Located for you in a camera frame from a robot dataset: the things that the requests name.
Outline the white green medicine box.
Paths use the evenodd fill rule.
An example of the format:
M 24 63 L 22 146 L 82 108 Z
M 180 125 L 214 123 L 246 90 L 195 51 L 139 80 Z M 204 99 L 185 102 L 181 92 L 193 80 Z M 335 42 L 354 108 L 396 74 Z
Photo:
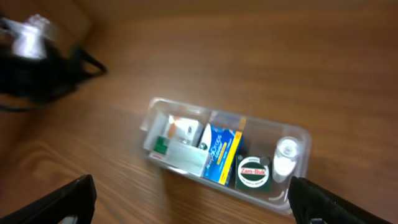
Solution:
M 203 176 L 208 156 L 206 150 L 162 136 L 157 138 L 149 153 L 149 157 L 197 177 Z

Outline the green round-label box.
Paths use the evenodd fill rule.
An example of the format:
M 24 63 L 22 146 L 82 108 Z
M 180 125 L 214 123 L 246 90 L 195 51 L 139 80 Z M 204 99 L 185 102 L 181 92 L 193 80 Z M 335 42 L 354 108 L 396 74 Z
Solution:
M 235 188 L 248 191 L 271 191 L 271 167 L 268 157 L 236 157 Z

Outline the white Hansaplast plaster box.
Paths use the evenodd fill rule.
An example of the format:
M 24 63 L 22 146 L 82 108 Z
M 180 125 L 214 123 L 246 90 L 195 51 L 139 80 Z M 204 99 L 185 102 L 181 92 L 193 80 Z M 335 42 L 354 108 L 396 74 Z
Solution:
M 196 119 L 169 115 L 164 129 L 164 136 L 196 147 L 203 130 L 204 126 Z

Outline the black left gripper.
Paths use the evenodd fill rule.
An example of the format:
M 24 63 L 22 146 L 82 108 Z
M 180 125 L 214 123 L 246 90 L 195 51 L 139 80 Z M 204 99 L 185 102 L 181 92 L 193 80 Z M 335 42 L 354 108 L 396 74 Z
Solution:
M 107 68 L 81 47 L 65 58 L 48 40 L 40 60 L 18 57 L 1 44 L 1 93 L 26 97 L 35 103 L 57 100 L 86 80 L 104 75 Z

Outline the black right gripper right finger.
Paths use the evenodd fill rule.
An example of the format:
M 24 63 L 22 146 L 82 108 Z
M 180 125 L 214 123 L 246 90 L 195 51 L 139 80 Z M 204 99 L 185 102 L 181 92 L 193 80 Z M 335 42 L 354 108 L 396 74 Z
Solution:
M 300 224 L 389 223 L 303 177 L 291 178 L 287 197 Z

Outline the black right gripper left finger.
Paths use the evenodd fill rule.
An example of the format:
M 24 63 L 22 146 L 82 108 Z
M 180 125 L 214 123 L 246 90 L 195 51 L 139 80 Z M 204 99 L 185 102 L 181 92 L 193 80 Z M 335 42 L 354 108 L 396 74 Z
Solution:
M 83 175 L 1 218 L 1 223 L 91 223 L 97 194 L 92 175 Z

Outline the small clear plastic bottle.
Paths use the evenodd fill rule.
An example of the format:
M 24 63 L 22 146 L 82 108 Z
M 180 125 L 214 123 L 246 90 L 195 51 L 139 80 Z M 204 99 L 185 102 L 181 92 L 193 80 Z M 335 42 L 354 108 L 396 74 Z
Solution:
M 272 178 L 282 183 L 293 173 L 300 152 L 297 139 L 287 136 L 278 140 L 272 161 Z

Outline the blue yellow cough drops bag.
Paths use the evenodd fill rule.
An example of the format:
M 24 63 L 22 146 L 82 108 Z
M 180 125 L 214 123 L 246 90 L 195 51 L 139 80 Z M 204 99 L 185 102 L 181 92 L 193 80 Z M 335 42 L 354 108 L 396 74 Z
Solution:
M 217 184 L 228 185 L 243 138 L 242 131 L 221 128 L 208 123 L 198 145 L 200 149 L 209 153 L 203 178 Z

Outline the clear plastic container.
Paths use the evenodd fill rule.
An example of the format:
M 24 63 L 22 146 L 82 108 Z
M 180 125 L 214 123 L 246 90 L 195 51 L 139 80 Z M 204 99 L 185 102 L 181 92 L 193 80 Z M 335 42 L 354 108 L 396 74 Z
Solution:
M 305 177 L 311 137 L 291 124 L 154 98 L 141 124 L 155 165 L 290 215 L 292 177 Z

